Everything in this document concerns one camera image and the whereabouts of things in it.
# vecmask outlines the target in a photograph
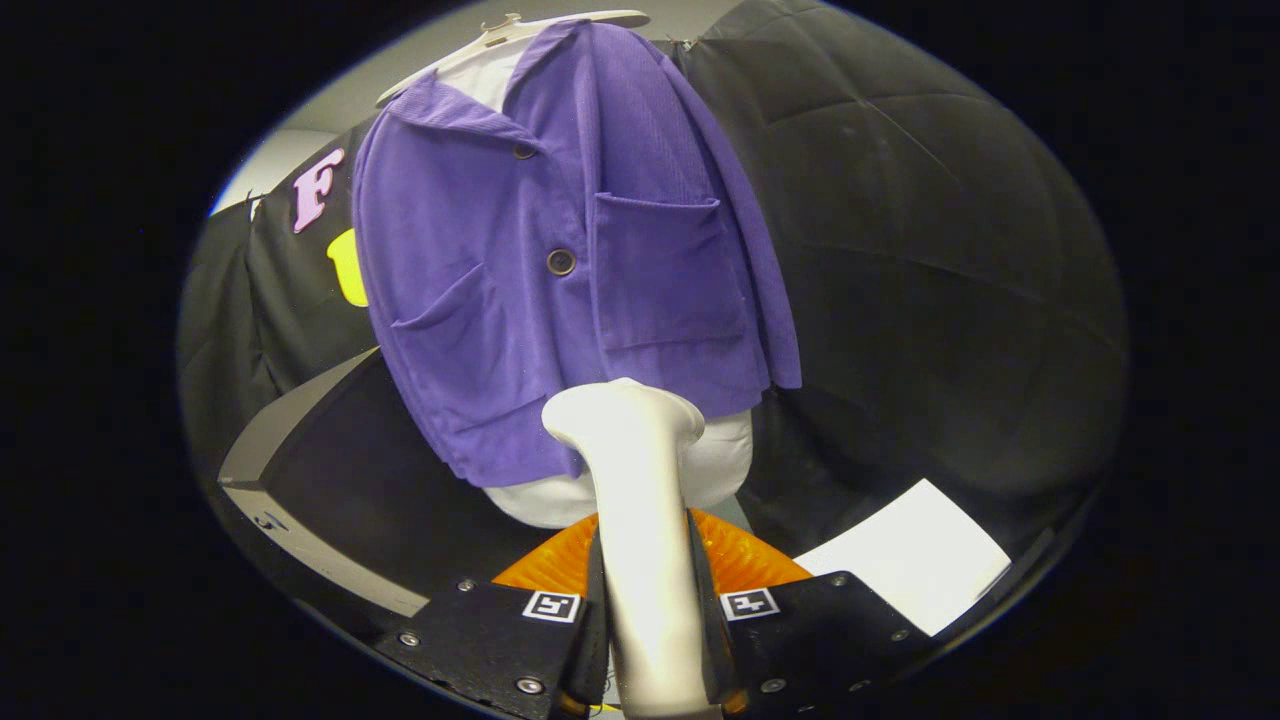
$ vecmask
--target white paper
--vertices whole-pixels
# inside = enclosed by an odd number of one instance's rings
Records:
[[[931,637],[1010,565],[996,541],[927,479],[795,561],[814,575],[852,573]]]

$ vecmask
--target purple jacket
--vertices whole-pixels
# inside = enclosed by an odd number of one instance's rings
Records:
[[[356,158],[374,332],[460,478],[577,475],[541,425],[567,387],[630,377],[705,416],[800,386],[786,288],[732,147],[631,31],[571,20],[525,50],[503,113],[429,73]]]

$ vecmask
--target jacket button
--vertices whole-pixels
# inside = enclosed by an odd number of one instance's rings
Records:
[[[547,269],[553,275],[567,275],[573,272],[576,265],[577,258],[573,258],[573,254],[564,249],[552,250],[552,254],[547,256]]]

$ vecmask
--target orange cushion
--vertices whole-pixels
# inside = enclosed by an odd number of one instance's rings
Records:
[[[692,514],[710,560],[717,593],[781,585],[813,577],[751,533],[698,509],[692,509]],[[591,515],[564,528],[493,582],[529,591],[585,596],[588,556],[599,523],[599,515]]]

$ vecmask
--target jacket pocket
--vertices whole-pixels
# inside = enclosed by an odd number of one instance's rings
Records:
[[[417,318],[396,320],[392,333],[408,366],[412,391],[447,428],[475,427],[544,395],[529,332],[508,311],[481,263],[449,286]]]
[[[719,200],[673,205],[608,192],[595,200],[591,263],[605,350],[742,336],[736,247]]]

